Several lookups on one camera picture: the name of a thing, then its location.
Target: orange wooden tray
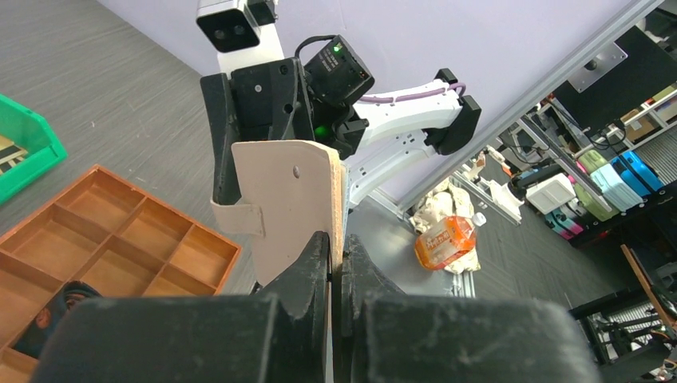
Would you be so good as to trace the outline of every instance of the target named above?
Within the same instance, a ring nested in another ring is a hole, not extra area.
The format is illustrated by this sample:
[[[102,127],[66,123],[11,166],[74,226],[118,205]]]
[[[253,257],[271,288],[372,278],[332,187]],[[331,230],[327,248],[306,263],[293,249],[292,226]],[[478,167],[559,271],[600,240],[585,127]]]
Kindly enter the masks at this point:
[[[105,297],[213,295],[240,246],[94,166],[0,238],[0,382],[37,361],[11,347],[66,282]]]

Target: bottle cap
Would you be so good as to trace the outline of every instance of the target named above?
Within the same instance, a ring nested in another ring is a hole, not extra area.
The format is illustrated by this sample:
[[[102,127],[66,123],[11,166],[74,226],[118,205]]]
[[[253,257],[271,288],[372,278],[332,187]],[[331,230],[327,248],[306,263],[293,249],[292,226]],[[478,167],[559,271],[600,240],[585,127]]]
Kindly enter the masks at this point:
[[[475,227],[480,227],[486,223],[486,217],[482,213],[475,213],[475,215],[473,215],[472,221],[475,224]]]

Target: green led light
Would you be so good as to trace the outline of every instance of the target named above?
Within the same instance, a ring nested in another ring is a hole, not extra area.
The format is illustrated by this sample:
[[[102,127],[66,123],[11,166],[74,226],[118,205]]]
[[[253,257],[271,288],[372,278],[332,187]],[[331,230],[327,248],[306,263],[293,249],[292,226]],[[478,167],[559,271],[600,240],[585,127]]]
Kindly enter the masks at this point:
[[[329,136],[329,129],[324,125],[320,125],[319,127],[315,128],[315,136],[317,138],[327,137]]]

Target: tray compartment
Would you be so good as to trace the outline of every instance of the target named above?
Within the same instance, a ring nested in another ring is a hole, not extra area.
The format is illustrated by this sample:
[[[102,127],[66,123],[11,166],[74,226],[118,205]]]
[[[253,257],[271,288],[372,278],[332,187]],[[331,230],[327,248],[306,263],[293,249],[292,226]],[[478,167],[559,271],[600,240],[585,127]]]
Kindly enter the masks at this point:
[[[140,296],[162,268],[162,261],[113,236],[80,274],[104,297]]]
[[[98,225],[53,205],[0,244],[0,249],[65,281],[107,236]]]
[[[122,228],[122,238],[159,259],[169,259],[191,223],[150,199],[138,209],[127,227]]]
[[[183,271],[167,265],[144,293],[145,297],[214,295],[215,289]]]
[[[69,210],[115,231],[144,198],[104,172],[93,172],[59,199]]]
[[[193,227],[170,262],[210,286],[218,286],[237,250],[209,231]]]
[[[60,286],[55,277],[0,252],[0,346],[30,323]]]
[[[13,349],[0,353],[0,381],[23,383],[30,379],[38,361]]]

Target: cable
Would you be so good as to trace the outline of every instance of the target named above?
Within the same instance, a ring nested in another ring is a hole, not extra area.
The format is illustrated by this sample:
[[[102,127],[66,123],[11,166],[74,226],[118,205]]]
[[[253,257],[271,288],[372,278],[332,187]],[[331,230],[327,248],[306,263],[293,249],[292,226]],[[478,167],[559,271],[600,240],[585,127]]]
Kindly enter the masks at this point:
[[[294,57],[299,58],[299,55],[301,54],[301,49],[309,46],[314,42],[333,40],[335,37],[336,37],[335,34],[327,34],[323,36],[313,36],[311,38],[307,38],[303,40],[303,42],[299,44],[299,46],[296,48],[296,51],[294,51]]]
[[[607,150],[607,149],[611,148],[611,149],[614,150],[614,152],[616,151],[616,149],[613,148],[611,142],[609,141],[609,137],[607,137],[606,134],[602,134],[602,137],[604,137],[604,139],[607,141],[607,143],[606,143],[605,145],[602,145],[602,144],[600,144],[600,143],[595,142],[592,138],[590,138],[590,136],[588,136],[588,134],[586,134],[585,132],[583,132],[583,129],[580,127],[580,125],[578,125],[578,123],[575,122],[575,121],[573,120],[573,118],[570,117],[570,116],[568,115],[568,113],[565,113],[562,109],[560,109],[559,106],[555,105],[552,101],[548,100],[547,98],[545,99],[545,102],[547,102],[548,104],[550,104],[557,112],[559,112],[562,116],[564,116],[564,118],[565,118],[567,121],[569,121],[569,123],[571,123],[573,126],[575,126],[576,128],[578,128],[578,130],[580,130],[580,131],[583,133],[583,135],[585,136],[585,138],[587,138],[588,141],[590,141],[590,145],[592,145],[593,148],[598,149],[598,150]]]
[[[420,100],[422,98],[437,96],[438,94],[443,94],[450,90],[457,91],[458,96],[462,97],[463,94],[465,94],[465,84],[462,82],[457,82],[456,84],[449,85],[449,87],[429,90],[422,93],[404,94],[398,97],[364,96],[360,98],[360,101],[370,104],[393,104],[395,102]]]

